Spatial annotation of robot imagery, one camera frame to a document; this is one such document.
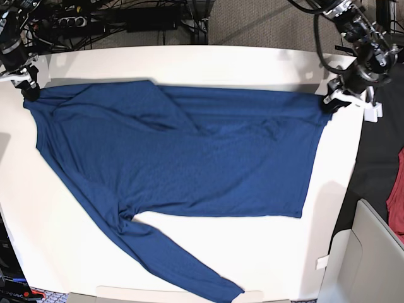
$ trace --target blue long-sleeve shirt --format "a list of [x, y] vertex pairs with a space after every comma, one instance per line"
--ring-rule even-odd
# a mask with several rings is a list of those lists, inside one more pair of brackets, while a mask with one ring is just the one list
[[299, 218], [330, 118], [315, 95], [149, 81], [48, 88], [24, 106], [98, 227], [150, 273], [220, 303], [243, 290], [134, 215]]

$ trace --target table surface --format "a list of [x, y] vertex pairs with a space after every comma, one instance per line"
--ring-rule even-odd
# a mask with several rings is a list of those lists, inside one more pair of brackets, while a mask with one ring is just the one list
[[[353, 60], [328, 59], [344, 68]], [[333, 77], [315, 53], [254, 47], [84, 50], [41, 56], [36, 65], [41, 87], [149, 79], [164, 85], [325, 93], [325, 80]], [[37, 128], [22, 107], [20, 91], [0, 83], [0, 94], [1, 214], [30, 286], [87, 295], [105, 287], [181, 291], [148, 273], [98, 229], [35, 149]], [[244, 289], [262, 291], [264, 300], [316, 298], [324, 275], [316, 260], [328, 254], [355, 165], [362, 117], [352, 105], [325, 127], [301, 219], [152, 212], [136, 217]]]

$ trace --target black cloth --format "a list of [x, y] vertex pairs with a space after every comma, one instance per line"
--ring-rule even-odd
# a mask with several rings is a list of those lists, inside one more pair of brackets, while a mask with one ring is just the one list
[[404, 146], [404, 65], [396, 64], [390, 76], [392, 82], [376, 91], [376, 100], [383, 105], [383, 118], [377, 123], [363, 123], [355, 168], [333, 237], [352, 228], [361, 198], [387, 222], [386, 200], [396, 180], [398, 153]]

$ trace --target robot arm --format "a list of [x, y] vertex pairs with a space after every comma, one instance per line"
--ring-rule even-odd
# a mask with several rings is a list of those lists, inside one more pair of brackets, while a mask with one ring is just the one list
[[[385, 32], [376, 23], [369, 22], [354, 0], [306, 0], [311, 8], [302, 7], [295, 0], [287, 1], [297, 9], [314, 15], [314, 38], [319, 59], [324, 68], [337, 75], [328, 83], [328, 94], [321, 104], [323, 110], [335, 112], [355, 99], [359, 102], [366, 90], [369, 96], [373, 96], [373, 87], [389, 81], [388, 73], [396, 62], [398, 48], [387, 43]], [[32, 65], [37, 56], [27, 55], [20, 29], [38, 5], [40, 0], [0, 0], [0, 61], [6, 68], [0, 74], [0, 81], [11, 80], [15, 87], [22, 90], [24, 97], [32, 101], [39, 97], [38, 70]], [[353, 43], [357, 58], [346, 70], [332, 68], [323, 57], [319, 39], [320, 17], [333, 22], [342, 37]], [[376, 107], [373, 98], [368, 101], [365, 108]]]

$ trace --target red fabric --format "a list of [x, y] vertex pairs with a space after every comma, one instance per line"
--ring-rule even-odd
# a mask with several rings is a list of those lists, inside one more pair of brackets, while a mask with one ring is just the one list
[[398, 154], [400, 167], [390, 197], [387, 199], [389, 226], [404, 243], [404, 148]]

